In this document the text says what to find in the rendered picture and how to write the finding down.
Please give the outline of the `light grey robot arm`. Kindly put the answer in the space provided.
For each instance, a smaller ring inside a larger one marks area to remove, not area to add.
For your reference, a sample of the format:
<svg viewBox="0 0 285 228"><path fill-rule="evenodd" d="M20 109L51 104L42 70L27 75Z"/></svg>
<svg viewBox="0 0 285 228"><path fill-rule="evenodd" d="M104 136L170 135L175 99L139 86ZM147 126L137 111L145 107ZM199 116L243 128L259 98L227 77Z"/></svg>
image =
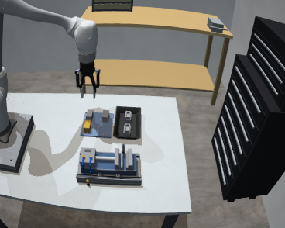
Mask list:
<svg viewBox="0 0 285 228"><path fill-rule="evenodd" d="M75 40L78 48L78 60L85 64L93 62L96 58L98 29L95 22L91 20L86 20L76 16L74 18L69 18L53 12L48 12L35 8L25 3L23 0L0 0L0 142L8 143L11 132L17 121L16 119L9 119L6 104L8 79L6 69L2 66L4 14L62 26L65 28L68 35L74 39L76 37Z"/></svg>

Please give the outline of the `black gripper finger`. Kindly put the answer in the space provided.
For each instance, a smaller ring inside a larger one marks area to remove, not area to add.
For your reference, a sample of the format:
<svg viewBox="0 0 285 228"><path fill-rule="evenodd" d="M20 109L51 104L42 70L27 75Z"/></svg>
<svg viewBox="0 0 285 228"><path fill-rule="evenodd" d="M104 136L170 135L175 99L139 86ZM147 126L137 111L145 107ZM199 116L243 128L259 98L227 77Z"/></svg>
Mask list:
<svg viewBox="0 0 285 228"><path fill-rule="evenodd" d="M76 83L77 83L77 87L79 87L80 88L80 91L81 91L81 98L83 98L84 97L84 89L83 89L83 83L84 83L84 76L85 76L85 72L86 71L84 71L83 72L83 75L82 75L82 79L81 79L81 83L80 83L80 81L79 81L79 73L80 73L80 71L79 71L80 69L76 69L76 71L75 71L75 74L76 74Z"/></svg>
<svg viewBox="0 0 285 228"><path fill-rule="evenodd" d="M91 75L91 72L89 71L88 74L89 74L89 77L91 79L91 83L93 85L93 96L94 96L94 99L95 99L95 93L96 93L96 88L99 88L99 84L100 84L100 81L99 81L99 74L100 74L100 69L97 70L95 69L95 73L96 73L96 79L97 79L97 84L95 83L95 80L94 80L94 76ZM99 82L99 84L98 84Z"/></svg>

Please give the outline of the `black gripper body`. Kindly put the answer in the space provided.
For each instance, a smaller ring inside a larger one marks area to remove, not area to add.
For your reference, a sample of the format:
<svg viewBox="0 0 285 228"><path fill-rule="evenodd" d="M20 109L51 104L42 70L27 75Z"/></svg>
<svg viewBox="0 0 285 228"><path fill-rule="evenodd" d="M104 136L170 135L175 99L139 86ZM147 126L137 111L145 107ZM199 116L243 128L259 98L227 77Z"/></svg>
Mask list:
<svg viewBox="0 0 285 228"><path fill-rule="evenodd" d="M83 69L90 69L90 70L83 70ZM95 67L94 67L94 61L89 63L89 64L85 64L85 63L81 63L80 62L80 70L79 70L82 74L84 71L85 72L85 77L88 76L89 77L89 74L88 72L90 71L91 72L91 75L93 75L93 73L95 72Z"/></svg>

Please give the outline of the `yellow rectangular block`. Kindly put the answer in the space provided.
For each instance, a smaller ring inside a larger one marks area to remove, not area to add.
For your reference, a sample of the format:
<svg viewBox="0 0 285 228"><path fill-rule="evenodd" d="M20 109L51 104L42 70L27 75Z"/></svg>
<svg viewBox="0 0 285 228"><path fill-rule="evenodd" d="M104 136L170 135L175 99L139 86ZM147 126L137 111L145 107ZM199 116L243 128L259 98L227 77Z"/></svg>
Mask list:
<svg viewBox="0 0 285 228"><path fill-rule="evenodd" d="M84 133L90 133L89 126L91 126L91 121L85 120L84 121Z"/></svg>

